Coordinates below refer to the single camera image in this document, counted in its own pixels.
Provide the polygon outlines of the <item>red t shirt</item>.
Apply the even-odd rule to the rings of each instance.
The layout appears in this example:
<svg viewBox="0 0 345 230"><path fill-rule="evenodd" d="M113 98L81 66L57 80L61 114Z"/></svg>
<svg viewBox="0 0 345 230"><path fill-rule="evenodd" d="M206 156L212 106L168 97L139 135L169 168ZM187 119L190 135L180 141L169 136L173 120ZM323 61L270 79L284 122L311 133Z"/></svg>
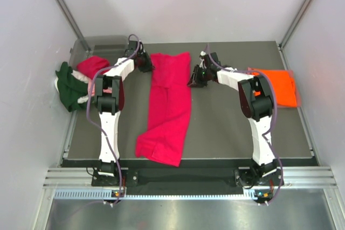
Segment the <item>red t shirt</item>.
<svg viewBox="0 0 345 230"><path fill-rule="evenodd" d="M93 79L95 74L103 68L109 67L110 63L107 59L99 56L92 56L77 64L77 71Z"/></svg>

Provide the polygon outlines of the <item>magenta t shirt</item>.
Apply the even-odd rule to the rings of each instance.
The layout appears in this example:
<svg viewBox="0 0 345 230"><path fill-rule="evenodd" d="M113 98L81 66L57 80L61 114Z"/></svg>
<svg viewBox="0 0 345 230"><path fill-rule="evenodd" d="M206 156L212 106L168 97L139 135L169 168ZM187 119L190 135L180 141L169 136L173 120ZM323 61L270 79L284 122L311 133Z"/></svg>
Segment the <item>magenta t shirt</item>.
<svg viewBox="0 0 345 230"><path fill-rule="evenodd" d="M191 117L191 56L156 53L151 60L148 126L137 137L135 155L178 167Z"/></svg>

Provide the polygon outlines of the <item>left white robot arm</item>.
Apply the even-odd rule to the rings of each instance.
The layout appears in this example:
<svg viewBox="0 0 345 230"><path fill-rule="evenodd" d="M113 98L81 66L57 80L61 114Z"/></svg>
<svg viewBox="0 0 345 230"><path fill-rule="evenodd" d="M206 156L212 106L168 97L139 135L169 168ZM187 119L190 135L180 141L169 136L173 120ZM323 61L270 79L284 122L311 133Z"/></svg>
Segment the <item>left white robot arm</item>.
<svg viewBox="0 0 345 230"><path fill-rule="evenodd" d="M141 41L130 40L122 58L109 71L98 75L95 80L94 100L102 128L99 164L94 179L105 180L116 185L122 180L117 166L120 153L118 148L118 125L125 104L123 82L135 69L150 72L153 69L149 54Z"/></svg>

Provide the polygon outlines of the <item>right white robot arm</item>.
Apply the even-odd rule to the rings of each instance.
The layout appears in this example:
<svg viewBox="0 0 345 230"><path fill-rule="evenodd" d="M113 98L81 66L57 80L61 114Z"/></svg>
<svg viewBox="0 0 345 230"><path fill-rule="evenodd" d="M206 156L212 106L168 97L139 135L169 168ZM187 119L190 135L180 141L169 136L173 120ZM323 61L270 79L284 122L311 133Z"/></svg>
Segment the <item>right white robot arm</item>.
<svg viewBox="0 0 345 230"><path fill-rule="evenodd" d="M236 90L241 111L250 124L253 165L250 166L248 176L238 174L237 183L246 189L265 184L277 171L279 164L279 159L272 150L271 131L277 119L277 102L271 82L261 72L223 67L215 52L202 51L199 58L201 63L194 67L188 86L201 88L206 87L209 81L214 81Z"/></svg>

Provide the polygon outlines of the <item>grey plastic bin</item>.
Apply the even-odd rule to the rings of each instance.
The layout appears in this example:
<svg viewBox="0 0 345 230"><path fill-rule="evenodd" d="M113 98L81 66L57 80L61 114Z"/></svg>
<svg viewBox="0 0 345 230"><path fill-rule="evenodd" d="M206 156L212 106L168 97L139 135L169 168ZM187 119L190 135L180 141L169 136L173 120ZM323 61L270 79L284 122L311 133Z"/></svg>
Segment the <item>grey plastic bin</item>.
<svg viewBox="0 0 345 230"><path fill-rule="evenodd" d="M70 62L82 61L95 50L122 49L127 42L127 36L90 36L77 39L72 47Z"/></svg>

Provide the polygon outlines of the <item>light pink t shirt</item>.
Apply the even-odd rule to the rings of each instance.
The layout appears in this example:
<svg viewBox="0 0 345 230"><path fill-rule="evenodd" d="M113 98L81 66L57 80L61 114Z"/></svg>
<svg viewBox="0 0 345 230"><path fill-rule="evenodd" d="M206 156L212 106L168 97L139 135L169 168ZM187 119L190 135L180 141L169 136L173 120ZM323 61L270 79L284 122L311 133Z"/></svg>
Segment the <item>light pink t shirt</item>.
<svg viewBox="0 0 345 230"><path fill-rule="evenodd" d="M112 93L112 88L109 87L107 89L103 89L102 90L104 93ZM92 87L92 80L89 80L88 81L88 92L91 92L91 96L94 96L95 95L95 84L93 85Z"/></svg>

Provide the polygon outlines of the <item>white t shirt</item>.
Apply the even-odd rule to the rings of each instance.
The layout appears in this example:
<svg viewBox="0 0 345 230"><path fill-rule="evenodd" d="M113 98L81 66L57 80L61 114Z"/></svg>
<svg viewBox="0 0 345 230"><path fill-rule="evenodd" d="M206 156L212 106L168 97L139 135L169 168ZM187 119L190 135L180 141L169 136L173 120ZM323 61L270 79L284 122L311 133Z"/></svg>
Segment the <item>white t shirt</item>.
<svg viewBox="0 0 345 230"><path fill-rule="evenodd" d="M87 85L88 85L88 83L90 81L90 78L88 78L87 76L85 76L82 73L80 73L78 71L75 71L75 70L72 71L72 76L74 78L76 78L77 80L79 80L79 81L81 81L83 83L86 83ZM54 86L55 86L56 91L59 93L58 78L57 77L54 80ZM85 96L82 96L82 97L78 98L77 103L78 104L82 104L82 103L86 103L87 101L88 101L88 96L85 95Z"/></svg>

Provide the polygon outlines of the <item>dark green t shirt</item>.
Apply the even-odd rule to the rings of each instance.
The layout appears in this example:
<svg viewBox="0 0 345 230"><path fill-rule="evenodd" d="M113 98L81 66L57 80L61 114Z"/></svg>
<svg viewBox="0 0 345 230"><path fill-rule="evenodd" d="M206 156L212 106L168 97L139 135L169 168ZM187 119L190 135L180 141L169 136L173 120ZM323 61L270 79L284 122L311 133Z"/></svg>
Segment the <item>dark green t shirt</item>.
<svg viewBox="0 0 345 230"><path fill-rule="evenodd" d="M55 71L58 78L59 98L63 106L68 112L76 110L86 110L87 102L78 104L78 98L87 95L88 85L83 83L72 76L74 69L64 61L60 69Z"/></svg>

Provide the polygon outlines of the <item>left aluminium frame post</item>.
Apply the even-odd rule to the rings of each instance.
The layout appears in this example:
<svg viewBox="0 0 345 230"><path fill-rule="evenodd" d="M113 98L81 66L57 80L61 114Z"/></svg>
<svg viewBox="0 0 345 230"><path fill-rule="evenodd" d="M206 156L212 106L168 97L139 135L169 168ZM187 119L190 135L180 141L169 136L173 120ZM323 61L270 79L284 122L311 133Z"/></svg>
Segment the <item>left aluminium frame post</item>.
<svg viewBox="0 0 345 230"><path fill-rule="evenodd" d="M68 8L65 0L55 0L60 8L60 11L63 13L64 17L66 18L68 24L70 25L72 31L74 32L77 39L80 41L82 47L85 51L90 51L91 48L88 45L87 41L85 40L85 37L83 33L81 32L79 26L77 25L77 22L75 21L70 9Z"/></svg>

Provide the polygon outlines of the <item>aluminium frame post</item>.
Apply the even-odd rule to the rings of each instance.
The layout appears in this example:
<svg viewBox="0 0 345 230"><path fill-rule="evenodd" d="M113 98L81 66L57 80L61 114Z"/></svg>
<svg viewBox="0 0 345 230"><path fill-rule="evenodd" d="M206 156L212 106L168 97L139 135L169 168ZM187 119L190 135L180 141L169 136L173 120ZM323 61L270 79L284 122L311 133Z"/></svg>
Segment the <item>aluminium frame post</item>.
<svg viewBox="0 0 345 230"><path fill-rule="evenodd" d="M290 26L288 27L286 33L284 34L281 42L278 44L279 50L283 51L290 41L296 28L299 26L309 7L311 6L313 0L303 0L301 6L299 7L296 15L294 16Z"/></svg>
<svg viewBox="0 0 345 230"><path fill-rule="evenodd" d="M88 45L87 41L85 40L85 37L83 33L81 32L79 26L77 25L77 22L75 21L70 9L68 8L65 0L55 0L60 8L60 11L63 13L64 17L66 18L68 24L70 25L72 31L74 32L77 39L80 41L82 47L85 51L90 51L91 48Z"/></svg>

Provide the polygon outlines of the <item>right aluminium frame post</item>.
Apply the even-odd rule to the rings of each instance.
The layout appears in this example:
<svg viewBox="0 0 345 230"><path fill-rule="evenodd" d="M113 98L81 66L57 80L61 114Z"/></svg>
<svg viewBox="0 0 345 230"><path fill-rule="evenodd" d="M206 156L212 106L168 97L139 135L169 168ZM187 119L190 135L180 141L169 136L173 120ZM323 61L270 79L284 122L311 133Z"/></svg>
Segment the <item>right aluminium frame post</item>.
<svg viewBox="0 0 345 230"><path fill-rule="evenodd" d="M296 15L294 16L290 26L288 27L286 33L284 34L281 42L278 44L279 50L283 51L290 41L296 28L299 26L309 7L311 6L313 0L303 0L301 6L299 7Z"/></svg>

